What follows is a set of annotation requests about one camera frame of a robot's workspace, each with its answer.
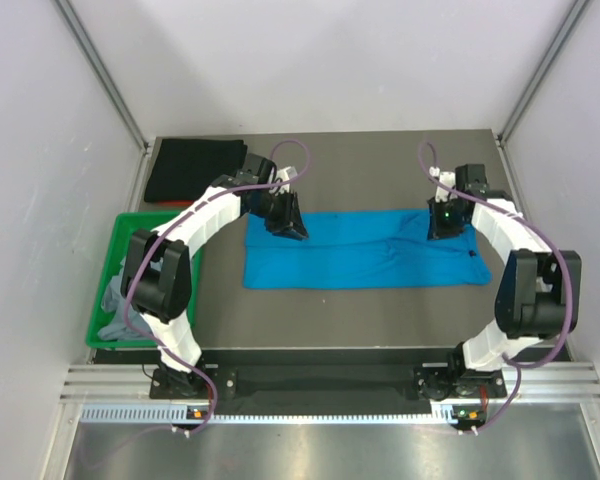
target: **gray cloth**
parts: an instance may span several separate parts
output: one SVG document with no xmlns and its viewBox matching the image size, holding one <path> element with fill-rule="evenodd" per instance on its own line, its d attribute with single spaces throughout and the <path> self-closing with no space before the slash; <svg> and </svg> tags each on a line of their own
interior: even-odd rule
<svg viewBox="0 0 600 480">
<path fill-rule="evenodd" d="M 120 262 L 120 272 L 118 275 L 113 277 L 107 285 L 107 289 L 102 296 L 102 302 L 100 304 L 102 310 L 107 313 L 116 312 L 111 320 L 111 323 L 105 327 L 102 327 L 98 331 L 98 337 L 104 342 L 113 341 L 129 341 L 129 340 L 146 340 L 145 337 L 137 332 L 134 332 L 128 328 L 123 320 L 124 315 L 124 297 L 120 293 L 120 285 L 122 284 L 122 271 L 124 270 L 124 262 L 126 258 Z M 151 268 L 160 270 L 162 262 L 155 262 L 151 264 Z M 129 309 L 129 321 L 134 327 L 151 333 L 149 325 L 144 321 L 138 312 L 133 307 Z"/>
</svg>

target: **metal table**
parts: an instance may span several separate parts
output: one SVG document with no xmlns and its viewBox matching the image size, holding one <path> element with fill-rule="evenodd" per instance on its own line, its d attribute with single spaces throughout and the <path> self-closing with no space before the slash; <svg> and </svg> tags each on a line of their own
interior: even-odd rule
<svg viewBox="0 0 600 480">
<path fill-rule="evenodd" d="M 306 212 L 424 208 L 433 188 L 415 160 L 423 135 L 292 135 L 307 143 L 315 157 L 310 175 L 297 185 L 301 208 Z M 427 136 L 436 144 L 443 167 L 484 163 L 491 185 L 508 188 L 491 132 Z M 267 155 L 285 137 L 240 138 L 252 151 Z M 302 155 L 289 147 L 277 160 L 281 166 L 300 165 Z M 154 208 L 140 205 L 142 210 Z M 492 318 L 502 266 L 486 242 L 480 241 L 480 251 L 494 275 L 486 287 L 249 291 L 242 288 L 244 229 L 243 222 L 236 222 L 206 246 L 195 329 L 203 348 L 239 352 L 277 347 L 301 352 L 307 347 L 382 347 L 373 350 L 385 352 L 409 347 L 415 352 L 415 347 L 455 345 Z M 116 412 L 125 406 L 179 411 L 181 405 L 149 400 L 149 380 L 137 365 L 78 365 L 70 371 L 60 400 L 45 478 L 598 479 L 599 381 L 591 364 L 572 364 L 575 369 L 566 372 L 563 366 L 554 364 L 523 377 L 523 389 L 511 410 L 477 438 L 450 435 L 450 427 L 437 425 L 446 422 L 434 415 L 437 410 L 431 415 L 217 416 L 215 425 L 190 440 L 169 432 L 147 434 L 90 471 L 80 460 L 81 446 L 89 459 L 97 461 L 146 428 L 133 419 L 116 425 L 103 418 L 85 423 L 89 415 L 93 421 L 94 409 L 104 409 L 120 421 L 122 414 Z M 511 372 L 506 381 L 510 389 Z M 492 402 L 493 408 L 498 403 Z"/>
</svg>

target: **metal floor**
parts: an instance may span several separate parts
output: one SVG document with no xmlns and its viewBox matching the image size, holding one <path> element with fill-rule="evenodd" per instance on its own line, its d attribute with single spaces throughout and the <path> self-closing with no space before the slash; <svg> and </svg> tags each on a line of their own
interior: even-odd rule
<svg viewBox="0 0 600 480">
<path fill-rule="evenodd" d="M 81 424 L 67 480 L 196 478 L 595 480 L 600 470 L 578 406 L 515 406 L 478 437 L 446 426 L 214 425 L 185 440 L 152 432 L 89 471 L 146 425 Z"/>
<path fill-rule="evenodd" d="M 250 151 L 267 156 L 284 138 L 305 142 L 314 163 L 295 188 L 301 209 L 319 212 L 426 208 L 434 188 L 416 160 L 424 135 L 375 132 L 217 138 L 242 138 Z M 490 184 L 508 189 L 490 131 L 426 135 L 436 145 L 442 167 L 484 163 Z M 303 153 L 294 145 L 285 146 L 276 162 L 301 167 Z M 203 348 L 452 346 L 477 334 L 493 318 L 502 265 L 482 238 L 480 252 L 494 278 L 485 287 L 258 291 L 242 287 L 245 228 L 245 219 L 234 222 L 205 247 L 194 331 Z"/>
</svg>

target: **cable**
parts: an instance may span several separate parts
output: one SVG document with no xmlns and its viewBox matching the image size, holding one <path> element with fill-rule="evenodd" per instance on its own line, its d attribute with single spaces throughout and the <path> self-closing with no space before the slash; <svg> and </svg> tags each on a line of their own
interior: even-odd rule
<svg viewBox="0 0 600 480">
<path fill-rule="evenodd" d="M 489 393 L 487 392 L 487 387 L 484 385 L 480 386 L 480 406 L 482 407 L 482 411 L 487 413 L 487 408 L 489 407 Z"/>
<path fill-rule="evenodd" d="M 464 198 L 465 200 L 469 200 L 470 202 L 475 202 L 479 205 L 483 205 L 485 207 L 491 208 L 492 210 L 501 213 L 509 218 L 512 218 L 522 226 L 528 228 L 533 233 L 535 233 L 544 243 L 547 244 L 553 255 L 556 257 L 556 261 L 558 262 L 558 266 L 560 267 L 560 271 L 562 273 L 562 283 L 564 285 L 564 296 L 565 296 L 565 314 L 564 314 L 564 322 L 562 323 L 562 329 L 560 331 L 560 335 L 558 336 L 558 340 L 553 348 L 547 353 L 547 355 L 533 363 L 518 363 L 509 358 L 505 358 L 505 362 L 515 368 L 539 368 L 547 363 L 553 361 L 564 347 L 565 342 L 567 341 L 567 336 L 569 335 L 569 329 L 571 328 L 571 319 L 573 316 L 573 286 L 571 283 L 571 274 L 569 273 L 569 268 L 567 267 L 567 262 L 564 259 L 564 256 L 558 249 L 558 247 L 537 227 L 533 224 L 525 220 L 523 217 L 519 215 L 512 215 L 511 212 L 504 210 L 503 208 L 498 207 L 492 203 L 489 203 L 481 198 L 474 197 L 473 195 L 468 195 L 464 192 L 460 192 L 452 187 L 447 187 L 442 182 L 440 182 L 437 178 L 433 177 L 427 167 L 424 164 L 423 160 L 423 150 L 424 147 L 429 147 L 433 154 L 433 164 L 434 166 L 438 166 L 438 155 L 436 153 L 436 149 L 433 144 L 427 140 L 423 140 L 420 142 L 420 146 L 418 147 L 418 163 L 420 163 L 420 168 L 424 172 L 424 174 L 431 180 L 436 186 L 446 190 L 449 193 L 452 193 L 460 198 Z"/>
<path fill-rule="evenodd" d="M 147 377 L 149 380 L 153 381 L 153 377 L 151 375 L 149 375 L 147 373 L 147 371 L 144 369 L 144 363 L 142 364 L 142 373 L 144 373 L 144 376 Z"/>
<path fill-rule="evenodd" d="M 127 297 L 125 298 L 125 302 L 124 302 L 124 312 L 123 312 L 123 315 L 122 315 L 122 318 L 123 318 L 124 323 L 127 326 L 127 328 L 129 328 L 130 330 L 132 330 L 132 331 L 134 331 L 134 332 L 142 335 L 143 337 L 146 337 L 147 339 L 152 340 L 153 342 L 155 342 L 156 345 L 160 349 L 162 349 L 162 351 L 166 355 L 168 355 L 175 362 L 178 362 L 183 367 L 191 370 L 193 373 L 195 373 L 196 375 L 198 375 L 199 377 L 201 377 L 207 383 L 207 385 L 209 386 L 209 388 L 211 389 L 211 391 L 209 392 L 210 400 L 211 400 L 210 401 L 210 406 L 209 406 L 209 412 L 202 419 L 202 423 L 198 424 L 198 426 L 196 428 L 194 428 L 193 430 L 190 431 L 190 434 L 194 434 L 194 433 L 198 433 L 198 432 L 202 431 L 209 424 L 209 420 L 213 416 L 213 413 L 215 412 L 215 409 L 216 409 L 216 405 L 218 403 L 218 389 L 216 388 L 216 385 L 213 383 L 213 380 L 211 380 L 211 378 L 209 378 L 209 376 L 207 374 L 205 374 L 202 370 L 196 368 L 195 365 L 189 364 L 188 362 L 186 362 L 182 358 L 178 357 L 175 353 L 171 352 L 166 347 L 166 345 L 159 338 L 157 338 L 156 336 L 154 336 L 153 334 L 151 334 L 149 332 L 145 332 L 145 331 L 137 328 L 136 326 L 134 326 L 131 323 L 131 321 L 129 320 L 129 310 L 131 308 L 131 300 L 133 299 L 133 296 L 134 296 L 134 294 L 136 292 L 136 289 L 138 288 L 138 284 L 140 283 L 140 279 L 142 278 L 142 275 L 144 274 L 145 270 L 147 269 L 147 266 L 149 265 L 149 262 L 151 261 L 151 258 L 153 257 L 154 253 L 156 252 L 156 250 L 158 249 L 158 247 L 160 246 L 160 244 L 166 239 L 166 237 L 174 229 L 176 229 L 182 223 L 186 222 L 189 218 L 191 218 L 194 213 L 197 213 L 200 209 L 204 208 L 206 205 L 208 205 L 212 201 L 217 200 L 218 198 L 220 198 L 220 197 L 222 197 L 224 195 L 229 195 L 229 194 L 233 194 L 233 193 L 237 193 L 237 192 L 244 192 L 244 191 L 248 191 L 248 190 L 269 190 L 269 189 L 275 188 L 275 187 L 283 187 L 284 185 L 289 185 L 289 184 L 291 184 L 291 183 L 299 180 L 301 177 L 303 177 L 307 173 L 307 171 L 309 170 L 309 168 L 311 167 L 312 158 L 311 158 L 311 152 L 309 151 L 309 147 L 307 147 L 300 140 L 286 139 L 286 140 L 282 140 L 281 142 L 278 142 L 273 147 L 273 149 L 271 149 L 271 153 L 269 154 L 269 158 L 271 160 L 273 160 L 276 152 L 278 151 L 278 149 L 282 145 L 289 144 L 289 143 L 296 144 L 299 147 L 301 147 L 302 150 L 304 150 L 306 162 L 305 162 L 304 168 L 302 169 L 302 171 L 300 173 L 298 173 L 298 175 L 296 175 L 293 178 L 290 178 L 289 180 L 285 180 L 283 182 L 275 182 L 275 179 L 274 179 L 274 181 L 272 183 L 264 183 L 264 184 L 258 184 L 258 185 L 242 185 L 240 187 L 228 188 L 226 190 L 223 190 L 222 192 L 219 192 L 219 193 L 216 193 L 215 195 L 212 195 L 211 197 L 209 197 L 209 200 L 201 202 L 200 204 L 196 205 L 196 207 L 195 207 L 195 209 L 194 209 L 193 212 L 187 212 L 182 217 L 180 217 L 177 221 L 175 221 L 173 224 L 171 224 L 162 233 L 162 235 L 160 235 L 158 237 L 158 239 L 153 243 L 153 245 L 151 245 L 151 247 L 147 251 L 144 259 L 142 260 L 142 263 L 140 264 L 140 267 L 138 268 L 138 271 L 136 272 L 135 277 L 133 277 L 133 280 L 131 281 L 131 285 L 129 286 L 129 291 L 127 292 Z M 116 446 L 104 459 L 100 460 L 99 462 L 97 462 L 95 464 L 90 464 L 86 460 L 86 455 L 85 455 L 85 452 L 83 451 L 84 447 L 81 446 L 80 457 L 81 457 L 82 463 L 85 465 L 85 467 L 87 469 L 89 469 L 89 470 L 96 470 L 96 469 L 100 468 L 102 465 L 104 465 L 106 462 L 108 462 L 113 457 L 113 455 L 115 453 L 117 453 L 122 448 L 124 448 L 125 446 L 129 445 L 130 443 L 132 443 L 133 441 L 135 441 L 139 437 L 143 436 L 145 433 L 149 433 L 149 432 L 153 432 L 153 431 L 157 431 L 157 430 L 167 430 L 167 429 L 170 430 L 171 428 L 172 427 L 170 427 L 170 426 L 159 425 L 159 426 L 153 426 L 153 427 L 147 428 L 145 430 L 142 430 L 141 432 L 138 432 L 137 434 L 131 436 L 129 439 L 127 439 L 124 442 L 122 442 L 120 445 Z"/>
<path fill-rule="evenodd" d="M 510 361 L 506 355 L 503 355 L 502 358 L 504 358 L 505 362 Z M 515 400 L 515 398 L 518 396 L 518 392 L 520 391 L 520 385 L 522 384 L 522 369 L 520 368 L 519 365 L 514 365 L 514 368 L 516 369 L 516 373 L 518 374 L 518 376 L 516 377 L 516 384 L 514 385 L 513 390 L 511 390 L 509 397 L 505 400 L 505 402 L 498 409 L 498 411 L 496 413 L 494 413 L 484 423 L 484 425 L 476 428 L 476 430 L 475 430 L 476 435 L 478 433 L 484 432 L 487 428 L 489 428 L 494 423 L 496 423 L 498 421 L 498 419 L 504 414 L 504 412 L 506 412 L 507 409 L 511 406 L 511 403 Z"/>
</svg>

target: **gray tabletop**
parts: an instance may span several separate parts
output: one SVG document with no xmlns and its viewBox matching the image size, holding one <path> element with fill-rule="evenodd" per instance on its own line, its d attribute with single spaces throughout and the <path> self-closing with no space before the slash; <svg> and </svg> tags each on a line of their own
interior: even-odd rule
<svg viewBox="0 0 600 480">
<path fill-rule="evenodd" d="M 303 212 L 320 212 L 426 208 L 434 188 L 416 160 L 425 135 L 445 169 L 484 163 L 492 187 L 508 190 L 488 130 L 216 138 L 242 138 L 261 155 L 284 138 L 305 142 L 314 163 L 294 188 Z M 275 160 L 301 167 L 303 152 L 285 146 Z M 245 229 L 245 219 L 234 222 L 205 247 L 194 330 L 203 348 L 451 346 L 493 318 L 502 265 L 482 238 L 480 252 L 493 274 L 484 287 L 247 290 L 242 286 Z"/>
</svg>

